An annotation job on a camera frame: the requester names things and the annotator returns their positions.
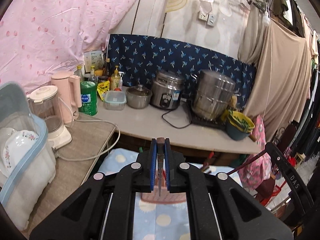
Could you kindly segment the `pink dotted curtain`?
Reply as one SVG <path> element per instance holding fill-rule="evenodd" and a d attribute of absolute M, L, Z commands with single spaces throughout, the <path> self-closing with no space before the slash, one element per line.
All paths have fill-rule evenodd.
<path fill-rule="evenodd" d="M 26 91 L 107 47 L 136 0 L 13 0 L 1 18 L 1 83 Z"/>

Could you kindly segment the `steel rice cooker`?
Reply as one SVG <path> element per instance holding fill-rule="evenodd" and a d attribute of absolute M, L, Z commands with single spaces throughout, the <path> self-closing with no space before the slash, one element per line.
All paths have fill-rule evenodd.
<path fill-rule="evenodd" d="M 171 71 L 159 70 L 151 87 L 150 104 L 164 110 L 177 109 L 184 90 L 184 83 L 183 77 Z"/>

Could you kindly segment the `wall power socket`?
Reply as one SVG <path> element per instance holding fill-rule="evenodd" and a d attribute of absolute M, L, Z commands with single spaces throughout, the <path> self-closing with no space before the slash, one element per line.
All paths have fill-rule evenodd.
<path fill-rule="evenodd" d="M 207 26 L 214 27 L 216 25 L 216 17 L 213 14 L 204 14 L 199 11 L 198 19 L 205 22 Z"/>

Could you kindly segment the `navy floral backsplash cloth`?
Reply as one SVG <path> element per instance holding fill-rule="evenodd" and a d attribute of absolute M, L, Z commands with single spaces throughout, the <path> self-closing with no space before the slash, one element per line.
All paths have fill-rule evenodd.
<path fill-rule="evenodd" d="M 184 83 L 184 98 L 191 97 L 202 69 L 219 72 L 235 82 L 236 107 L 244 110 L 255 80 L 256 69 L 233 57 L 193 44 L 142 35 L 112 34 L 107 48 L 111 66 L 124 72 L 126 87 L 142 84 L 151 88 L 160 70 L 171 71 Z"/>

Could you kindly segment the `green detergent bottle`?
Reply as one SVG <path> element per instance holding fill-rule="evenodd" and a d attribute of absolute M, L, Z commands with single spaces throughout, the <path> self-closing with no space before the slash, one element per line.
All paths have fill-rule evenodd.
<path fill-rule="evenodd" d="M 80 83 L 81 107 L 79 112 L 94 116 L 97 114 L 97 85 L 92 81 Z"/>

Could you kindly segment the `pink floral hanging garment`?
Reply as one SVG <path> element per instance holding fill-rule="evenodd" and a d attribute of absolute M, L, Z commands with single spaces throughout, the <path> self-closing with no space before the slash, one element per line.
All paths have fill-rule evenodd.
<path fill-rule="evenodd" d="M 258 115 L 254 121 L 255 128 L 252 135 L 256 139 L 257 145 L 263 151 L 266 145 L 265 127 L 263 119 Z M 265 153 L 262 157 L 248 164 L 238 171 L 241 183 L 245 187 L 255 190 L 261 183 L 268 180 L 271 175 L 271 158 Z"/>

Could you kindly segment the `dark maroon chopstick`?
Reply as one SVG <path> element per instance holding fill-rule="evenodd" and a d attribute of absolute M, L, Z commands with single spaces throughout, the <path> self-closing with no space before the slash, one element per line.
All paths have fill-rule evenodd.
<path fill-rule="evenodd" d="M 210 168 L 210 165 L 208 163 L 204 163 L 204 165 L 200 168 L 202 172 L 205 172 Z"/>

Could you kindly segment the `yellow oil bottle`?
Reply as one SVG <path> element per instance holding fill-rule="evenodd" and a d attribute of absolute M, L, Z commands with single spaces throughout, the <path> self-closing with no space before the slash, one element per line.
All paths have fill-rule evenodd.
<path fill-rule="evenodd" d="M 110 90 L 119 89 L 120 86 L 120 74 L 118 70 L 119 66 L 116 66 L 114 73 L 111 75 L 110 78 Z"/>

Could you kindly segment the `clear food storage container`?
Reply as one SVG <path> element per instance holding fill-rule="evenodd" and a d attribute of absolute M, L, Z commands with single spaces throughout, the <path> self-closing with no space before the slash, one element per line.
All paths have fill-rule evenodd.
<path fill-rule="evenodd" d="M 126 94 L 122 91 L 108 91 L 104 96 L 104 106 L 108 110 L 121 111 L 126 104 Z"/>

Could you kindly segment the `black induction cooktop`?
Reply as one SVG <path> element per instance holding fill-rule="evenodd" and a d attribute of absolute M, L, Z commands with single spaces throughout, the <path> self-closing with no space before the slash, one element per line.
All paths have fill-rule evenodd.
<path fill-rule="evenodd" d="M 205 120 L 199 116 L 197 116 L 194 111 L 192 110 L 191 107 L 191 101 L 187 100 L 187 109 L 188 109 L 188 118 L 191 124 L 197 125 L 197 126 L 203 126 L 203 127 L 208 127 L 208 128 L 213 128 L 213 129 L 220 129 L 220 130 L 225 130 L 226 124 L 221 121 L 220 119 L 209 121 Z"/>

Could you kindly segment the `brown chopstick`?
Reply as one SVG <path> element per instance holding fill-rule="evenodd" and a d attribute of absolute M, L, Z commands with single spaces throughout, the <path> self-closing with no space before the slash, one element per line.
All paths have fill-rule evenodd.
<path fill-rule="evenodd" d="M 157 162 L 158 162 L 158 195 L 161 196 L 163 182 L 164 138 L 157 138 Z"/>

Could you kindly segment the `yellow seasoning packet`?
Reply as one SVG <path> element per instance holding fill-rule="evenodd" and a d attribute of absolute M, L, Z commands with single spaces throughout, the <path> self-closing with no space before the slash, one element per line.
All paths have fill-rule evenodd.
<path fill-rule="evenodd" d="M 97 85 L 97 94 L 101 101 L 104 101 L 105 94 L 110 90 L 110 82 L 108 80 L 99 82 Z"/>

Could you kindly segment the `floral white plate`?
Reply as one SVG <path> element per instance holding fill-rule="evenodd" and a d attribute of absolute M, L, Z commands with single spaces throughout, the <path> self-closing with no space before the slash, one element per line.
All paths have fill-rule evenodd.
<path fill-rule="evenodd" d="M 32 148 L 39 136 L 34 131 L 13 128 L 1 129 L 1 160 L 8 177 L 26 153 Z"/>

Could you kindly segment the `small steel lidded pot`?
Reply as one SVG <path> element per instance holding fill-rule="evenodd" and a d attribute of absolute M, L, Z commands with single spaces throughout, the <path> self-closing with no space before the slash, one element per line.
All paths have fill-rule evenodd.
<path fill-rule="evenodd" d="M 126 90 L 126 103 L 134 109 L 146 108 L 151 100 L 152 91 L 141 84 Z"/>

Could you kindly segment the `bright red chopstick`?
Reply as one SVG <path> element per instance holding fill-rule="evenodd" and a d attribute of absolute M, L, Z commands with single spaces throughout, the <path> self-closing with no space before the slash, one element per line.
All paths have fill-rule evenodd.
<path fill-rule="evenodd" d="M 210 154 L 208 155 L 207 159 L 204 161 L 203 165 L 204 166 L 208 166 L 208 165 L 212 165 L 213 163 L 213 157 L 214 157 L 214 152 L 210 152 Z"/>

